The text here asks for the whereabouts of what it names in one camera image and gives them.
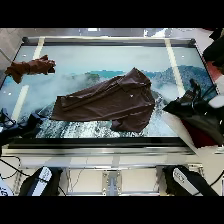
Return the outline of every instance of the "crumpled brown fabric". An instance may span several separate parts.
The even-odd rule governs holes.
[[[5,74],[11,75],[13,80],[19,84],[22,81],[24,74],[45,74],[55,73],[55,61],[48,60],[48,56],[44,55],[40,59],[35,59],[29,62],[12,62],[11,66],[7,68]]]
[[[67,96],[58,96],[51,120],[107,121],[113,131],[140,132],[148,124],[155,100],[151,81],[133,68],[125,76],[116,76]]]

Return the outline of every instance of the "brown shirt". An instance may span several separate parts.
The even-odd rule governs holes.
[[[140,132],[150,120],[155,100],[150,80],[133,68],[125,76],[116,76],[67,96],[58,96],[51,120],[112,120],[114,131]]]

